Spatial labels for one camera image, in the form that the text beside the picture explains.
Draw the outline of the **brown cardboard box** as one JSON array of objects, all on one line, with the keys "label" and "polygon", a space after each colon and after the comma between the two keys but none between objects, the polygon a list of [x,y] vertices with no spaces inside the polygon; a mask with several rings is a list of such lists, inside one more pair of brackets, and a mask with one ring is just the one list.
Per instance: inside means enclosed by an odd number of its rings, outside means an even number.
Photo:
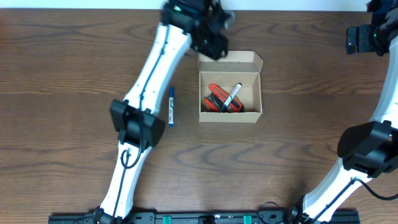
[{"label": "brown cardboard box", "polygon": [[[230,51],[225,58],[219,60],[199,55],[199,121],[256,123],[262,115],[262,64],[262,58],[254,51]],[[213,83],[227,93],[231,93],[238,83],[242,84],[235,98],[243,104],[243,111],[212,111],[206,105],[205,98],[211,95],[209,85]]]}]

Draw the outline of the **orange utility knife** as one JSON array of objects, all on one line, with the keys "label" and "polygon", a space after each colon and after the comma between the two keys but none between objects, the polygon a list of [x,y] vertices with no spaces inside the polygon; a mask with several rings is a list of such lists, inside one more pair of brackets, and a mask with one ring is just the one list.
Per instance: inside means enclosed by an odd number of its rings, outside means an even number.
[{"label": "orange utility knife", "polygon": [[[222,103],[224,103],[224,101],[230,95],[227,91],[225,91],[224,89],[222,89],[222,87],[218,86],[215,83],[209,84],[208,88],[211,91],[210,94],[217,96]],[[244,105],[240,102],[237,96],[235,96],[232,102],[229,104],[228,111],[231,113],[242,113],[244,111]]]}]

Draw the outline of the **black cap whiteboard marker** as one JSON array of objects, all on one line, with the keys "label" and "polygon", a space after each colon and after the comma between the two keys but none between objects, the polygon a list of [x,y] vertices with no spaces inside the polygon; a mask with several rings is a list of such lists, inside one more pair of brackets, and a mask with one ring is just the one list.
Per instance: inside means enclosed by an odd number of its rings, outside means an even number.
[{"label": "black cap whiteboard marker", "polygon": [[232,102],[232,100],[234,99],[234,97],[237,95],[237,93],[239,92],[239,90],[241,89],[242,84],[238,83],[234,90],[231,92],[231,94],[227,97],[227,99],[224,101],[221,109],[220,109],[220,113],[224,113],[226,112],[226,110],[228,109],[229,104]]}]

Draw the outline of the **blue whiteboard marker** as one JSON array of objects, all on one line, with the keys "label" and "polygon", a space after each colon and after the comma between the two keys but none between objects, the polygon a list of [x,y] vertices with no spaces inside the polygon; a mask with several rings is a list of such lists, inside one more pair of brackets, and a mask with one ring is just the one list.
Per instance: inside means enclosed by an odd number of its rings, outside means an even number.
[{"label": "blue whiteboard marker", "polygon": [[174,88],[169,87],[169,116],[168,116],[169,126],[174,126]]}]

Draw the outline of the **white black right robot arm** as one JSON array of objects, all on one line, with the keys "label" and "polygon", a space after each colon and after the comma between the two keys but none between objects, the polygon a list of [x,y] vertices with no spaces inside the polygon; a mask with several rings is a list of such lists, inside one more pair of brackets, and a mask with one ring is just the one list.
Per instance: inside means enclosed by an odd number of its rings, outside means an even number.
[{"label": "white black right robot arm", "polygon": [[370,24],[346,30],[346,53],[389,54],[381,97],[369,122],[340,137],[338,160],[311,192],[302,196],[284,223],[354,223],[358,215],[338,207],[360,186],[397,169],[397,1],[369,1]]}]

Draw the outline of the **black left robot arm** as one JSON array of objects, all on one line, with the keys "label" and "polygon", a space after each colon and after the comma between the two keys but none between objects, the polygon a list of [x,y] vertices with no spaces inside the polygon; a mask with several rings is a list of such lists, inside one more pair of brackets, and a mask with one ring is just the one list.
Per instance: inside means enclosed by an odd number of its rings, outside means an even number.
[{"label": "black left robot arm", "polygon": [[190,49],[213,60],[226,57],[229,40],[221,31],[233,20],[234,13],[224,10],[219,1],[164,4],[153,46],[135,84],[109,109],[118,134],[118,159],[92,223],[127,220],[144,161],[164,133],[166,122],[158,115],[177,65]]}]

